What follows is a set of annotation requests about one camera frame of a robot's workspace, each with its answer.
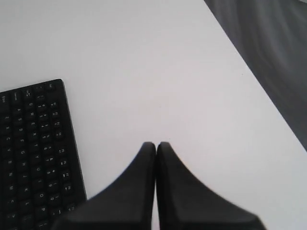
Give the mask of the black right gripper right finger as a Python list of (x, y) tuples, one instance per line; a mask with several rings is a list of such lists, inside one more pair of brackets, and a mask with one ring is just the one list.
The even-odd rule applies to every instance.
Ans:
[(162, 142), (156, 155), (156, 192), (162, 230), (263, 230), (260, 218), (197, 179)]

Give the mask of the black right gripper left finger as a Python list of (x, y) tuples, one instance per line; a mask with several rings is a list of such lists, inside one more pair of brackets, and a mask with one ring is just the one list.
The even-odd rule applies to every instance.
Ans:
[(67, 212), (54, 230), (150, 230), (155, 191), (155, 145), (144, 142), (126, 170), (107, 188)]

